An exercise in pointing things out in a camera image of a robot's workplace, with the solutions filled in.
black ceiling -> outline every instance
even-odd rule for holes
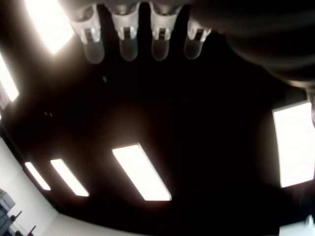
[[[163,62],[151,56],[147,3],[133,62],[121,59],[110,14],[100,6],[106,55],[91,65],[77,37],[51,56],[23,1],[2,4],[0,50],[20,95],[2,112],[1,133],[17,160],[31,161],[48,182],[49,192],[26,171],[59,212],[149,235],[276,234],[310,212],[280,189],[271,113],[304,96],[237,57],[215,33],[200,58],[187,60],[188,6]],[[112,147],[135,142],[171,202],[144,201],[113,157]],[[89,197],[62,182],[54,158],[66,162]]]

ceiling light panel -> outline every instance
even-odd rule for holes
[[[27,10],[44,44],[55,54],[74,35],[57,0],[25,0]]]
[[[34,176],[34,178],[37,180],[37,182],[43,189],[50,190],[50,187],[48,186],[46,181],[42,178],[42,176],[40,176],[40,174],[38,173],[38,171],[35,169],[31,162],[26,162],[25,166],[28,168],[30,173]]]
[[[281,186],[287,187],[314,178],[315,128],[311,104],[304,103],[274,111]]]
[[[171,195],[140,144],[113,149],[113,154],[146,201],[170,201]]]
[[[61,159],[51,160],[50,163],[56,169],[58,174],[63,178],[71,190],[78,196],[88,197],[89,193],[74,176],[68,166]]]
[[[11,101],[14,101],[19,95],[19,91],[15,86],[15,83],[4,63],[4,60],[0,54],[0,82]]]

dark cylindrical object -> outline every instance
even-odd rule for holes
[[[186,36],[185,44],[184,44],[184,54],[186,58],[190,60],[194,60],[200,56],[202,50],[203,42],[199,40],[190,40],[188,36]]]
[[[135,60],[138,56],[138,42],[137,38],[119,40],[120,54],[126,61]]]
[[[105,50],[102,39],[100,39],[97,43],[83,44],[83,48],[85,56],[90,63],[98,64],[103,61],[105,57]]]
[[[167,58],[169,50],[169,40],[154,40],[152,39],[152,56],[157,61],[162,61]]]

light fixture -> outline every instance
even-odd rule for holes
[[[35,167],[33,166],[33,164],[31,162],[26,162],[25,163],[26,167],[28,168],[28,170],[30,171],[30,173],[34,176],[34,178],[37,180],[37,182],[40,184],[40,186],[45,189],[45,190],[50,190],[50,187],[48,186],[48,184],[46,183],[46,181],[42,178],[42,176],[40,176],[40,174],[38,173],[38,171],[35,169]]]
[[[170,201],[171,194],[140,144],[115,148],[113,154],[146,201]]]
[[[14,81],[6,67],[4,60],[0,54],[0,82],[11,101],[14,101],[19,95],[19,91],[16,88]]]
[[[300,103],[274,110],[281,186],[287,187],[314,178],[315,129],[311,104]]]
[[[78,196],[88,197],[89,193],[74,176],[68,166],[61,159],[51,160],[50,163],[56,169],[58,174],[63,178],[71,190]]]
[[[57,0],[25,0],[27,10],[44,44],[55,54],[74,35]]]

white wall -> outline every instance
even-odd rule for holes
[[[36,225],[34,235],[41,236],[58,215],[23,172],[2,138],[0,138],[0,188],[15,201],[15,206],[9,215],[17,215],[22,211],[16,220],[16,225],[24,234]]]
[[[87,223],[58,214],[43,236],[141,236]]]

